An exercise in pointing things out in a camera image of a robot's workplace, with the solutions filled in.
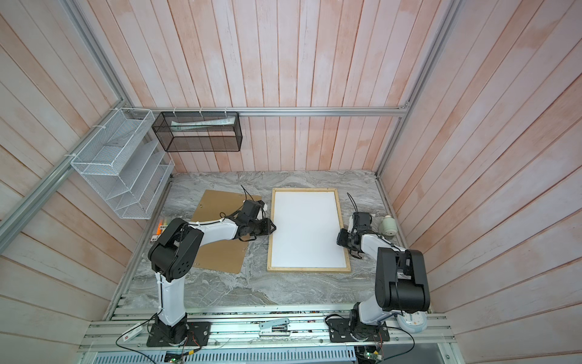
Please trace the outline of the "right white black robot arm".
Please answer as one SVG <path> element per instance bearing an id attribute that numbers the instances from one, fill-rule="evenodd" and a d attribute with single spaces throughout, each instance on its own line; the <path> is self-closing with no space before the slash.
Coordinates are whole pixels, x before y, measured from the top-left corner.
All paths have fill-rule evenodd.
<path id="1" fill-rule="evenodd" d="M 391 318 L 396 319 L 398 329 L 408 334 L 427 328 L 430 290 L 423 253 L 399 247 L 374 231 L 367 212 L 354 212 L 349 227 L 340 230 L 336 243 L 376 262 L 374 295 L 356 303 L 350 312 L 348 330 L 353 338 L 383 338 L 386 321 Z"/>

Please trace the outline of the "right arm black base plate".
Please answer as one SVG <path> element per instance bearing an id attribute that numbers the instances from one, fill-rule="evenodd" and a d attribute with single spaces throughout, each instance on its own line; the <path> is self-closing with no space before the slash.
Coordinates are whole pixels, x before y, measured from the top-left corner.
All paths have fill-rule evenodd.
<path id="1" fill-rule="evenodd" d="M 332 343 L 373 341 L 382 344 L 390 340 L 390 334 L 386 326 L 365 325 L 337 314 L 326 316 L 324 323 L 328 327 Z"/>

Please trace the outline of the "brown cardboard backing board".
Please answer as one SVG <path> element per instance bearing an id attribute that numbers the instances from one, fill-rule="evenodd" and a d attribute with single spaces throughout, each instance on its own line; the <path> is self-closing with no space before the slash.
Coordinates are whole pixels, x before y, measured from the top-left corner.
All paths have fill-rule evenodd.
<path id="1" fill-rule="evenodd" d="M 191 217 L 192 221 L 211 221 L 230 215 L 242 206 L 244 200 L 261 200 L 259 195 L 251 197 L 218 190 L 206 190 Z M 238 274 L 243 266 L 250 239 L 246 235 L 240 240 L 218 241 L 200 247 L 194 268 L 204 268 L 214 271 Z"/>

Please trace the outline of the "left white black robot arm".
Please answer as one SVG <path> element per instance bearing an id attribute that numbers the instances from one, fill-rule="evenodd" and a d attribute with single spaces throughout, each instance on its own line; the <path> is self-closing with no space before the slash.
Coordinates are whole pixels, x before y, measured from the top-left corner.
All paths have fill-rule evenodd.
<path id="1" fill-rule="evenodd" d="M 148 252 L 156 273 L 159 308 L 153 328 L 171 346 L 187 338 L 184 306 L 185 276 L 193 267 L 201 247 L 219 241 L 241 241 L 268 236 L 277 230 L 266 216 L 262 200 L 245 200 L 242 206 L 214 221 L 172 220 Z"/>

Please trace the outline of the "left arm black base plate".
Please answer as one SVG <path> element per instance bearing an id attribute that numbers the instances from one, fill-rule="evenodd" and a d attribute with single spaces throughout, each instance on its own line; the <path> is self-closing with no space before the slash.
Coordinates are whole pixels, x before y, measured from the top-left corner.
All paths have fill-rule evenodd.
<path id="1" fill-rule="evenodd" d="M 210 322 L 179 322 L 170 327 L 163 322 L 156 322 L 148 337 L 147 347 L 204 347 L 209 342 L 212 323 Z"/>

